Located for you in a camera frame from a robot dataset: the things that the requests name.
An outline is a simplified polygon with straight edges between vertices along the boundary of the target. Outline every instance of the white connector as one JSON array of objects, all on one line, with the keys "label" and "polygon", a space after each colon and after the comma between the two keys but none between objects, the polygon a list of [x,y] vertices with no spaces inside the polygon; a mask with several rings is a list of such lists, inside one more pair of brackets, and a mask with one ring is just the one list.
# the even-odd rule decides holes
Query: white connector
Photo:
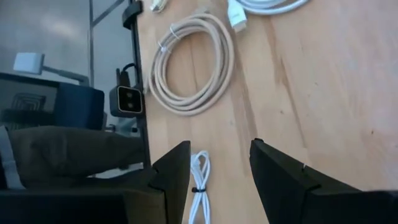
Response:
[{"label": "white connector", "polygon": [[228,0],[228,19],[231,27],[235,32],[239,32],[246,28],[246,13],[240,3],[236,0]]},{"label": "white connector", "polygon": [[156,13],[162,12],[166,4],[167,0],[153,0],[150,5],[150,10]]}]

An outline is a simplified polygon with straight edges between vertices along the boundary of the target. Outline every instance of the cable tie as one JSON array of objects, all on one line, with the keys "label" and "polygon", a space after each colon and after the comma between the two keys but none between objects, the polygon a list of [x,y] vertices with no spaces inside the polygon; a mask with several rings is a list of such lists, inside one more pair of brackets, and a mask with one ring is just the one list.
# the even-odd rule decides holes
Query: cable tie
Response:
[{"label": "cable tie", "polygon": [[174,36],[175,38],[177,38],[178,40],[181,40],[181,38],[175,34],[175,32],[174,32],[174,30],[173,30],[173,25],[174,25],[174,24],[171,24],[171,25],[170,25],[170,32],[173,34],[173,36]]},{"label": "cable tie", "polygon": [[160,42],[158,42],[157,44],[159,45],[160,51],[162,53],[166,53],[166,52],[168,52],[169,54],[171,53],[171,51],[167,47],[163,47],[162,44],[160,44]]}]

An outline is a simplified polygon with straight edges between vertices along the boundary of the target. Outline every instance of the white usb cable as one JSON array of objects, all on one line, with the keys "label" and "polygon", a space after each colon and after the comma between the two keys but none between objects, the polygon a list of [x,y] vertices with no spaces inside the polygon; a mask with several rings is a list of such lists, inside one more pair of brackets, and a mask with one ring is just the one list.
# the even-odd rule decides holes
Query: white usb cable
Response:
[{"label": "white usb cable", "polygon": [[[201,167],[200,158],[204,158],[205,163]],[[191,173],[195,179],[196,187],[192,190],[195,192],[191,210],[189,212],[188,224],[194,224],[200,203],[203,207],[203,216],[205,224],[210,224],[210,203],[206,192],[206,183],[210,175],[210,159],[207,151],[200,151],[191,155]]]},{"label": "white usb cable", "polygon": [[287,0],[228,0],[229,23],[235,32],[239,32],[246,27],[244,11],[267,16],[282,14],[304,5],[308,0],[296,0],[290,4],[286,2]]}]

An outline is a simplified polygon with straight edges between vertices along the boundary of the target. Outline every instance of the wooden table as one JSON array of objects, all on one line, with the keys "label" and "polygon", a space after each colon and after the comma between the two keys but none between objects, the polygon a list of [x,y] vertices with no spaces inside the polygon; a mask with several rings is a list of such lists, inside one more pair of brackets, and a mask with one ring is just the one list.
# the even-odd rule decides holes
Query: wooden table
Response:
[{"label": "wooden table", "polygon": [[[170,0],[161,14],[149,5],[138,20],[144,74],[171,23],[200,6],[227,21],[226,1]],[[248,16],[233,34],[234,78],[214,107],[185,118],[146,97],[152,160],[186,139],[193,152],[210,152],[213,223],[267,222],[249,167],[255,137],[359,189],[398,189],[397,11],[395,0],[311,0],[288,14]],[[213,65],[211,40],[188,37],[171,56],[169,85],[191,95]],[[191,202],[189,192],[184,223]]]}]

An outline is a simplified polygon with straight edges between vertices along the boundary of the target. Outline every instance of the usb connector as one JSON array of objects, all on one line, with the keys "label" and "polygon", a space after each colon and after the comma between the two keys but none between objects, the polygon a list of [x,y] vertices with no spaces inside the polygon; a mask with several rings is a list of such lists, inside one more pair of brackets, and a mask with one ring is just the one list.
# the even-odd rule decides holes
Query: usb connector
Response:
[{"label": "usb connector", "polygon": [[228,0],[228,19],[231,27],[235,32],[239,32],[246,28],[246,13],[240,3],[236,0]]}]

